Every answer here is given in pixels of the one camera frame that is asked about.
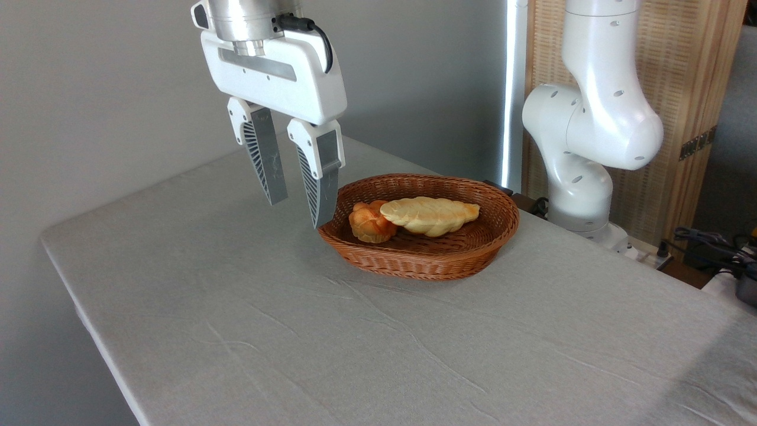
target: bread roll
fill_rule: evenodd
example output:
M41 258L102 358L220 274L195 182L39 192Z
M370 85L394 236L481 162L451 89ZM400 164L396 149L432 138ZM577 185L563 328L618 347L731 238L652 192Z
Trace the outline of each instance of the bread roll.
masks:
M442 236L474 221L479 209L477 204L416 197L387 202L381 206L381 214L392 224L405 227L412 233Z
M379 208L386 201L376 200L370 204L358 202L350 213L352 234L365 243L384 243L397 233L397 225L382 216Z

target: gray wall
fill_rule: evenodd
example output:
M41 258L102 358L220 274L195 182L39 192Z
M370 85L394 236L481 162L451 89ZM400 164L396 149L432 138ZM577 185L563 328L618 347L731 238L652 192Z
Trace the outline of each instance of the gray wall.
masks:
M238 148L192 3L0 3L4 426L136 423L38 238ZM306 2L342 64L344 133L441 173L496 180L502 8Z
M757 27L744 27L694 227L732 237L757 227Z

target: wicker basket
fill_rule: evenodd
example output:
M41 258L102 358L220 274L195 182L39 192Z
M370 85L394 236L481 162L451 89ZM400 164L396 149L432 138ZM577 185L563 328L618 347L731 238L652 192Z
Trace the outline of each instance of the wicker basket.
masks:
M403 228L381 244L363 243L353 236L348 217L355 203L417 196L475 203L481 210L475 221L437 238L414 235ZM518 229L519 221L519 210L511 198L485 183L458 177L385 174L341 188L334 219L318 231L347 262L364 271L417 280L457 280L486 268Z

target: wooden panel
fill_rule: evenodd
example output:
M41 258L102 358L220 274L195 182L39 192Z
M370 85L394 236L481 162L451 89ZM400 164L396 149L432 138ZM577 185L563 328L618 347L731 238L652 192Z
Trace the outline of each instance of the wooden panel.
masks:
M564 0L534 2L527 92L542 83L575 84L560 58ZM610 219L630 235L657 244L671 226L690 224L709 149L679 161L681 146L717 123L746 0L646 0L640 13L637 69L642 90L660 115L659 154L639 171L609 169ZM547 196L538 148L524 142L524 188Z

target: basket rim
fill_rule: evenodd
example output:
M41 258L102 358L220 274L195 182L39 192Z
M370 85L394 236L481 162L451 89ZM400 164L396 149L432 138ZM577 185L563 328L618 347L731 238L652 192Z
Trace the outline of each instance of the basket rim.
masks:
M392 253L394 255L403 255L408 258L412 257L418 260L425 260L427 262L438 262L438 261L446 261L447 259L469 258L479 253L486 253L494 249L499 249L505 243L507 243L507 241L512 237L512 235L514 235L515 232L518 230L518 227L519 227L518 224L520 222L520 211L517 205L515 204L515 202L512 200L512 198L493 186L490 186L481 181L469 179L466 177L441 176L441 175L434 175L434 174L415 174L415 173L380 174L380 175L366 177L363 179L355 180L354 182L347 183L342 188L340 188L339 191L341 192L342 190L349 189L350 186L364 183L367 180L387 179L387 178L392 178L392 177L395 177L395 178L396 177L404 177L404 178L409 177L409 178L419 178L419 179L433 178L436 180L449 180L449 181L458 181L458 182L464 181L467 183L475 184L476 186L485 188L488 192L491 192L492 194L497 194L497 196L501 196L504 199L506 199L506 202L510 204L512 216L513 216L512 219L516 222L516 226L512 227L512 229L510 229L509 232L505 232L505 233L501 233L497 235L489 243L483 244L475 248L462 250L459 252L452 252L452 253L420 253L420 252L414 252L410 250L394 249L391 247L384 247L384 246L379 246L379 245L367 246L363 244L351 243L351 242L339 239L333 234L328 233L326 231L326 227L328 227L329 225L332 225L335 227L335 225L332 224L334 219L331 219L329 222L327 222L326 224L318 228L318 232L321 234L321 237L324 240L327 240L329 244L343 246L344 248L347 248L347 249L370 250L373 252L380 251L380 252Z

